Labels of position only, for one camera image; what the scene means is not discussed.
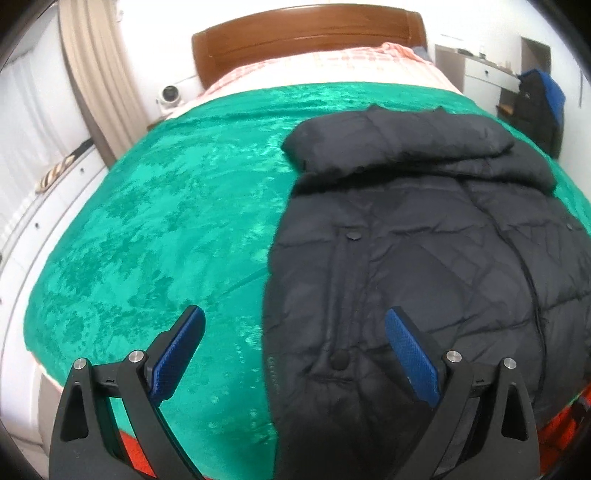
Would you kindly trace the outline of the wooden headboard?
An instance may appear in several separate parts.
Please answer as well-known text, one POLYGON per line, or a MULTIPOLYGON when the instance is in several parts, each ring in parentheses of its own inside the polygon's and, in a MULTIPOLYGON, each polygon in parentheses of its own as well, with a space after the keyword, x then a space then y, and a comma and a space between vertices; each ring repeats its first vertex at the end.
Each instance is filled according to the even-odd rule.
POLYGON ((400 8, 360 4, 295 6, 230 20, 192 36, 192 56, 205 89, 233 69, 271 58, 376 47, 428 46, 423 18, 400 8))

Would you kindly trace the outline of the blue garment on chair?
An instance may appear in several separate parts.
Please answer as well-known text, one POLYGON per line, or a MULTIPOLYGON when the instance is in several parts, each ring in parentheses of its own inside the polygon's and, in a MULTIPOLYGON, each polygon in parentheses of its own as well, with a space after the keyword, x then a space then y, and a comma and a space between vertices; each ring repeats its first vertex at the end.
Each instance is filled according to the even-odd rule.
POLYGON ((566 96, 558 83, 545 71, 533 69, 541 79, 546 101, 552 112, 552 115, 559 126, 564 125, 564 106, 566 96))

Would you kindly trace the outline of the beige curtain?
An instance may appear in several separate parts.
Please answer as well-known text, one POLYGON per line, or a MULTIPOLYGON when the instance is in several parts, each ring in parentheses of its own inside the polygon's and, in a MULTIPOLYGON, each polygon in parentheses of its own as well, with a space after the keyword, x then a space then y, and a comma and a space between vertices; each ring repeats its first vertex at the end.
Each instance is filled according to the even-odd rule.
POLYGON ((147 132, 113 1, 59 1, 66 70, 98 152, 112 167, 147 132))

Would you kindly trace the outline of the white sheer curtain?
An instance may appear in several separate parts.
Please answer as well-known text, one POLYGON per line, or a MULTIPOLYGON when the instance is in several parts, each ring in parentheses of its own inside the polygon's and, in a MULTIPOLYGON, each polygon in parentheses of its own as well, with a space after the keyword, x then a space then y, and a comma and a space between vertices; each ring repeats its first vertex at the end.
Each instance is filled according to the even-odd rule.
POLYGON ((1 230, 11 231, 42 176, 90 137, 60 47, 38 47, 1 72, 1 230))

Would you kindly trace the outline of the black coat on chair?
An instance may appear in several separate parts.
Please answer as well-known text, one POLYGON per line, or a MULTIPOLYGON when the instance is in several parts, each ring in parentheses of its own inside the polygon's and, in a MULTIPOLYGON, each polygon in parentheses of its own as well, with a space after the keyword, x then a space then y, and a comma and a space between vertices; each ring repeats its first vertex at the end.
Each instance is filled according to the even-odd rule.
POLYGON ((540 77, 529 70, 519 76, 520 86, 510 124, 528 136, 552 159, 560 156, 564 125, 555 121, 540 77))

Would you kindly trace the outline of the striped cushion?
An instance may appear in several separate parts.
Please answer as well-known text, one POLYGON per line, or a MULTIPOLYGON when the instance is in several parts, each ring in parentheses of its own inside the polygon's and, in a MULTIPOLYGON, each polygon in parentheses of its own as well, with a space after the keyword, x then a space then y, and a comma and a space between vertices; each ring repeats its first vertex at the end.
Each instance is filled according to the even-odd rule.
POLYGON ((68 169, 69 167, 75 162, 76 156, 74 154, 70 154, 60 162, 53 165, 40 179, 38 182, 35 192, 37 194, 42 194, 46 192, 68 169))

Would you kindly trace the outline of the red orange sweater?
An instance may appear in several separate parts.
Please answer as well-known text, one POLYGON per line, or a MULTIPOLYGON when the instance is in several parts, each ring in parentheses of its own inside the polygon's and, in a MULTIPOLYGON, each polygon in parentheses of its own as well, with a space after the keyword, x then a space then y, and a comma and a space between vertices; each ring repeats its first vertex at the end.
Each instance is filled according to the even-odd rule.
MULTIPOLYGON (((590 412, 590 385, 587 385, 570 404, 564 407, 551 421, 538 431, 541 471, 549 474, 574 443, 582 429, 583 417, 590 412)), ((154 478, 138 441, 131 435, 119 431, 126 453, 136 471, 154 478)))

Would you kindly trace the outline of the wooden nightstand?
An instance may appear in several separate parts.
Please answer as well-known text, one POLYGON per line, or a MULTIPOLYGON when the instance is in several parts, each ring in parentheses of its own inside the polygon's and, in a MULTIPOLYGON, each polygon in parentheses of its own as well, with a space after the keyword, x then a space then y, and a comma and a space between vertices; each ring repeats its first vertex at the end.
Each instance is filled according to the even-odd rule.
POLYGON ((152 121, 150 124, 147 125, 146 131, 149 132, 153 130, 156 126, 160 125, 166 120, 166 117, 159 117, 156 120, 152 121))

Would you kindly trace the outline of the green floral bedspread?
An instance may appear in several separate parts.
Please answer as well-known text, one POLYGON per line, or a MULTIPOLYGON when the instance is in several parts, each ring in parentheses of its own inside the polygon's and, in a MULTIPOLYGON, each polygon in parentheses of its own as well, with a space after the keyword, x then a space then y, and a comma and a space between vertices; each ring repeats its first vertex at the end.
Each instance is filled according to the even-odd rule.
MULTIPOLYGON (((200 306, 204 343, 164 403, 165 419, 206 477, 277 479, 263 303, 298 177, 283 141, 304 121, 373 106, 495 120, 457 93, 377 83, 249 91, 167 120, 117 162, 50 254, 26 311, 28 349, 64 382, 75 359, 120 360, 200 306)), ((497 122, 548 161, 556 198, 590 237, 585 196, 497 122)))

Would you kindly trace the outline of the white drawer cabinet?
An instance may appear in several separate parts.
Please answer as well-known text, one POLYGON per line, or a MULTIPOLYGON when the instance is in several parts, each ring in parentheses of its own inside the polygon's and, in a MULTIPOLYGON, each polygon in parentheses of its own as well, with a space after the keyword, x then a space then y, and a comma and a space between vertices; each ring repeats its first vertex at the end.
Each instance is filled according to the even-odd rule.
POLYGON ((107 167, 98 150, 91 147, 55 185, 35 199, 18 224, 1 266, 2 304, 16 295, 43 248, 52 242, 52 237, 60 238, 106 174, 107 167))

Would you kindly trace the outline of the white desk with drawer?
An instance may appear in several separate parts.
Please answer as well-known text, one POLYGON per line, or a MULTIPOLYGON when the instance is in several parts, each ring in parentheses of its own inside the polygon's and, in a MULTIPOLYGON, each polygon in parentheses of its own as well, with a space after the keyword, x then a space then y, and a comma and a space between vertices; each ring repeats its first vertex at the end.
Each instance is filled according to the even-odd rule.
POLYGON ((448 80, 478 107, 492 115, 500 108, 513 109, 520 80, 496 64, 456 49, 435 46, 436 66, 448 80))

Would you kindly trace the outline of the black puffer jacket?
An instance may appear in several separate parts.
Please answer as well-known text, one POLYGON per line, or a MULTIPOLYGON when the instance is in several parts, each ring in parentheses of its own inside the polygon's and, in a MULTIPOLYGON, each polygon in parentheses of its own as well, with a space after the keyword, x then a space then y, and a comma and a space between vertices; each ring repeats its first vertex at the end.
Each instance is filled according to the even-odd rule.
POLYGON ((522 371, 538 425, 590 380, 590 237, 497 121, 379 106, 302 122, 263 303, 277 479, 381 479, 443 355, 522 371))

